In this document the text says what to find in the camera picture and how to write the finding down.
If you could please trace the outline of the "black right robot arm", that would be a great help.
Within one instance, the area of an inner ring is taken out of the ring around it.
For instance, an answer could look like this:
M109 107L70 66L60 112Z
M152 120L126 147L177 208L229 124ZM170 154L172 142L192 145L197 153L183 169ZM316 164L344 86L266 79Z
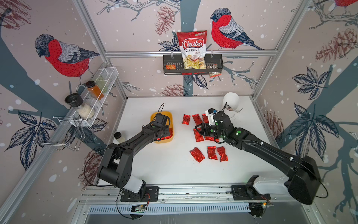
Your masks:
M195 129L203 136L223 139L223 142L251 153L283 172L289 180L284 183L288 193L298 202L311 205L322 183L316 161L305 156L300 158L286 153L260 140L251 132L240 127L229 126L220 129L208 123L197 125Z

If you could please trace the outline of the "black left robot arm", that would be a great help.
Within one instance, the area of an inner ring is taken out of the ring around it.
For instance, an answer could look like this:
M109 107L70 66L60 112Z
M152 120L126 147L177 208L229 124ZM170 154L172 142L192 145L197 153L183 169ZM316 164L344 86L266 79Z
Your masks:
M159 126L151 122L129 140L109 145L102 157L97 177L115 187L141 194L145 189L145 182L132 175L133 158L148 144L168 136L168 125Z

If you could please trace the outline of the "yellow plastic storage box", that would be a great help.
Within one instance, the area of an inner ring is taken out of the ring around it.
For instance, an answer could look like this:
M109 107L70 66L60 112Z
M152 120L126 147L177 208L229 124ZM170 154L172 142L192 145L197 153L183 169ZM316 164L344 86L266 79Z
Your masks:
M151 118L150 118L151 122L154 121L154 118L155 118L155 115L156 115L156 114L157 114L157 113L153 113L153 114L151 115ZM173 129L173 136L172 136L172 138L167 139L167 140L162 140L162 141L158 140L159 130L162 129L163 127L156 127L156 126L154 126L153 124L151 124L151 126L154 128L154 137L155 137L154 142L155 142L156 144L169 143L169 142L171 142L171 141L173 140L173 138L174 138L174 127L173 127L173 121L172 121L172 114L171 114L170 112L168 112L168 111L161 112L161 114L166 115L166 116L169 118L166 126L168 126L168 127L170 127L170 128Z

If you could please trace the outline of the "white paper cup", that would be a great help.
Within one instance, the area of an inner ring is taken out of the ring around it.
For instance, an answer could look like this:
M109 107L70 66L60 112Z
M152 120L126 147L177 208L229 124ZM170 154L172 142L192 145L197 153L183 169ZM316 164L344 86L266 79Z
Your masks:
M229 118L233 118L242 111L240 107L240 97L233 92L229 92L224 96L222 105L224 113L228 115Z

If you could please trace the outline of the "small glass spice jar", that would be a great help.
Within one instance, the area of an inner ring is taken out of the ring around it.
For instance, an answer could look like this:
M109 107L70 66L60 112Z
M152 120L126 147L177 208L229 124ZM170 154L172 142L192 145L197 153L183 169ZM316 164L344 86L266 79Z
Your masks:
M125 137L120 133L116 132L114 134L115 144L120 144L126 141Z

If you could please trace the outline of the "orange spice jar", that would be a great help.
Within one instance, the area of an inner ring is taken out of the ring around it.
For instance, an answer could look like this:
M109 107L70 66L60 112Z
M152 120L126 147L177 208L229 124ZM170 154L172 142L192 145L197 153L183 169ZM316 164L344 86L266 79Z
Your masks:
M95 98L97 100L101 100L104 98L104 95L103 95L101 89L93 80L86 82L85 86L87 87L88 91L93 96L93 98Z

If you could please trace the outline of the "green item on shelf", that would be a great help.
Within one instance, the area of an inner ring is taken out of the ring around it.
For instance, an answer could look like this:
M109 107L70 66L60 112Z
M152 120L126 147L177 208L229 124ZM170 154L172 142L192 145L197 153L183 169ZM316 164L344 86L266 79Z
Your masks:
M102 93L106 93L108 91L107 80L105 80L105 78L103 76L99 76L96 79L95 83L100 88Z

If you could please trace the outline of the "Chuba cassava chips bag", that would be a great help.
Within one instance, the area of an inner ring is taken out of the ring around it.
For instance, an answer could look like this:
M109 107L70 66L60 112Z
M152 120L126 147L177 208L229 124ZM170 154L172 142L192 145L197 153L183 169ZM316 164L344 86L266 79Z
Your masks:
M195 51L206 53L207 31L178 32L178 43L184 69L205 69L205 54L194 55Z

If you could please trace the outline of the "black lid salt jar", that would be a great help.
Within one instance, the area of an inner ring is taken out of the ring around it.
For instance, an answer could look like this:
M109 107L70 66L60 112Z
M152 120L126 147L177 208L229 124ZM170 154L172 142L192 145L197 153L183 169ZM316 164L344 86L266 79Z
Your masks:
M90 105L84 103L82 97L78 93L68 95L64 101L73 107L78 115L84 120L90 119L95 115L94 109Z

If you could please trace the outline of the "horizontal aluminium frame bar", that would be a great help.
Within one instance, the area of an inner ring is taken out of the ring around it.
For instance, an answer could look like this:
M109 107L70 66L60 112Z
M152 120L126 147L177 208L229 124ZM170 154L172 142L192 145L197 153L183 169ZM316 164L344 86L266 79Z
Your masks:
M278 50L209 50L206 53L202 51L195 51L194 55L205 54L205 55L222 55L228 57L273 57L278 54ZM164 55L169 55L173 57L174 55L182 56L181 51L111 51L105 52L104 54L107 58L131 58L131 57L163 57Z

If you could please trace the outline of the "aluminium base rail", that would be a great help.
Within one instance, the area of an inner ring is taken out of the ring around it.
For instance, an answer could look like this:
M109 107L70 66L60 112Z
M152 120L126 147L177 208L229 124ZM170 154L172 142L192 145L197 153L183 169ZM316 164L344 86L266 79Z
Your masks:
M148 185L142 197L128 190L117 196L116 209L123 217L200 213L248 213L262 217L273 204L270 194L260 194L252 185Z

